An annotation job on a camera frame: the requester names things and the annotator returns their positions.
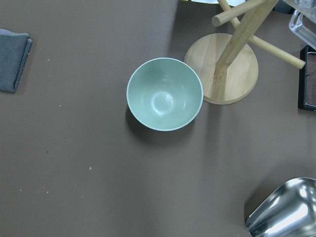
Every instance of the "black plastic object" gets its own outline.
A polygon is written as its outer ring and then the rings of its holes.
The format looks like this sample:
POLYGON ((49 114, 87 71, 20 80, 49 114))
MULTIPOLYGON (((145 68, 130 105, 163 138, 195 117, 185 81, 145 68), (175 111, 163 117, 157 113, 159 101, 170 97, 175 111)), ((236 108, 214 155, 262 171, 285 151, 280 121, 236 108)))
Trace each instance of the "black plastic object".
POLYGON ((301 50, 300 58, 306 63, 300 69, 298 107, 316 111, 316 50, 307 45, 301 50))

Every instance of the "metal scoop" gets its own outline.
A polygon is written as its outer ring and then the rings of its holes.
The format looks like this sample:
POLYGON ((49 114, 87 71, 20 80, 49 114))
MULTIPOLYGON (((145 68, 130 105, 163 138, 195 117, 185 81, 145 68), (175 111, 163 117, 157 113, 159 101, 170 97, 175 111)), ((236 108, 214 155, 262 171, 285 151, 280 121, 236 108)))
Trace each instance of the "metal scoop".
POLYGON ((253 237, 316 235, 316 180, 282 184, 249 216, 246 227, 253 237))

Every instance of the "light green bowl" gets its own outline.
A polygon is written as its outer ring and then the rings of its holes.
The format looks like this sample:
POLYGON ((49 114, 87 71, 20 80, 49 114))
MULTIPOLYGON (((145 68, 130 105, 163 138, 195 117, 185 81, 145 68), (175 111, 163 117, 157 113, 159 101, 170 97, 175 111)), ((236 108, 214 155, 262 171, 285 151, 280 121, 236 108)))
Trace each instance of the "light green bowl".
POLYGON ((155 58, 136 69, 126 95, 132 114, 143 125, 172 131, 197 116, 203 87, 187 64, 173 58, 155 58))

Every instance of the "cloth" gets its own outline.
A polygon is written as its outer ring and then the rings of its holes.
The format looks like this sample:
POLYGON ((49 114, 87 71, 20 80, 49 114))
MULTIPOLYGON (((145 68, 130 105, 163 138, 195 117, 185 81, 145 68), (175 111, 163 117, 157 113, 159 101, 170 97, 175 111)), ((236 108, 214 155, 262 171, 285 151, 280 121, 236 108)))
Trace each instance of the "cloth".
POLYGON ((31 46, 27 33, 0 29, 0 90, 16 91, 31 46))

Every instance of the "gray tabletop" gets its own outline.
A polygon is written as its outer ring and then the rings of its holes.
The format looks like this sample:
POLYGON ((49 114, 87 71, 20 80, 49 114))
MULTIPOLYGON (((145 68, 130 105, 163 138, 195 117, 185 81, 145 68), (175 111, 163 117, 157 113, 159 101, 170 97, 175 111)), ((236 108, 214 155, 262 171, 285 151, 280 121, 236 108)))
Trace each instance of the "gray tabletop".
MULTIPOLYGON (((0 2, 1 28, 34 43, 15 94, 0 93, 0 236, 249 237, 245 218, 279 185, 316 178, 316 115, 297 109, 298 69, 250 44, 253 91, 203 102, 173 132, 141 125, 130 75, 232 33, 217 5, 178 0, 0 2)), ((289 15, 257 36, 299 56, 289 15)))

